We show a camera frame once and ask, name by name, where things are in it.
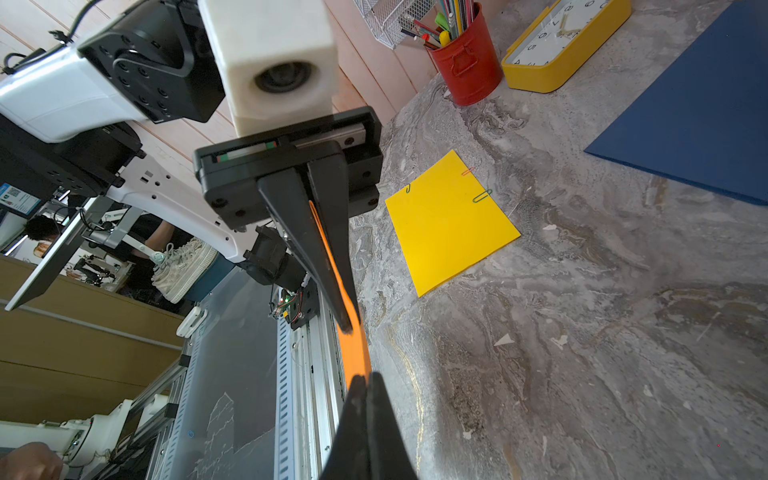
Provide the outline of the blue paper document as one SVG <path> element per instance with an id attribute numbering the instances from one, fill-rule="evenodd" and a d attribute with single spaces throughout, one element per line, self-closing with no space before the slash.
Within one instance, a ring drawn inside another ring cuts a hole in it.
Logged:
<path id="1" fill-rule="evenodd" d="M 585 151 L 766 204 L 766 2 L 727 7 Z"/>

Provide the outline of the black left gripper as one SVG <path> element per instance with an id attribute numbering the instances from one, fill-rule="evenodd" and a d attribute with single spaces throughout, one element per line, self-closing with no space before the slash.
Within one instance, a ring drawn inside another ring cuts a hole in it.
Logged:
<path id="1" fill-rule="evenodd" d="M 232 229 L 276 220 L 343 334 L 360 320 L 349 217 L 379 203 L 381 133 L 374 110 L 361 107 L 195 152 L 206 203 Z"/>

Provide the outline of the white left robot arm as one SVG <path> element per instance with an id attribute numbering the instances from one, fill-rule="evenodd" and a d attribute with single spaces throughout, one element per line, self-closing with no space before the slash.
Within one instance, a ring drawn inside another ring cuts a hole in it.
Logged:
<path id="1" fill-rule="evenodd" d="M 349 219 L 374 209 L 381 124 L 334 113 L 338 52 L 321 1 L 138 1 L 99 31 L 14 66 L 1 83 L 1 150 L 50 185 L 168 220 L 264 282 L 249 226 L 274 220 L 339 329 L 362 329 Z M 130 121 L 210 120 L 232 140 L 175 177 L 144 155 Z"/>

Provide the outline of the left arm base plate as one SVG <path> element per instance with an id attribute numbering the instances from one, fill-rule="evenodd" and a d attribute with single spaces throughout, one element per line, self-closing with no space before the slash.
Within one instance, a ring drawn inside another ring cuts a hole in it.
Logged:
<path id="1" fill-rule="evenodd" d="M 306 325 L 320 313 L 319 295 L 313 279 L 306 279 L 296 292 L 278 287 L 271 299 L 271 316 L 292 330 Z"/>

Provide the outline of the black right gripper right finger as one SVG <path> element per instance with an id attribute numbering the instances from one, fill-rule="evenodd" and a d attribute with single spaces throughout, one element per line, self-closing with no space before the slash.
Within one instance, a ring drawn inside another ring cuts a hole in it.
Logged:
<path id="1" fill-rule="evenodd" d="M 418 479 L 379 372 L 371 373 L 367 386 L 367 442 L 371 479 Z"/>

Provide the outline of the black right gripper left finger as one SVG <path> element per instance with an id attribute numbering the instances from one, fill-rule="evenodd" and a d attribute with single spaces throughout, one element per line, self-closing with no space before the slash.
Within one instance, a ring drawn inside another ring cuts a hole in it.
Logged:
<path id="1" fill-rule="evenodd" d="M 369 478 L 367 381 L 353 377 L 321 480 Z"/>

